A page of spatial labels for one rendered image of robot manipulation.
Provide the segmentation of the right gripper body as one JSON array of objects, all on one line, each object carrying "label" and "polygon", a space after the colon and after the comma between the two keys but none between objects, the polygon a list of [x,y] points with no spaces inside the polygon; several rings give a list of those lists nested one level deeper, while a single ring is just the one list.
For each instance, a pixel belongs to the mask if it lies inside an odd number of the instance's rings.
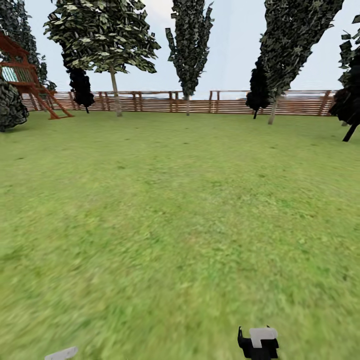
[{"label": "right gripper body", "polygon": [[261,339],[262,348],[254,348],[251,338],[242,338],[244,356],[251,360],[277,360],[278,354],[273,339]]}]

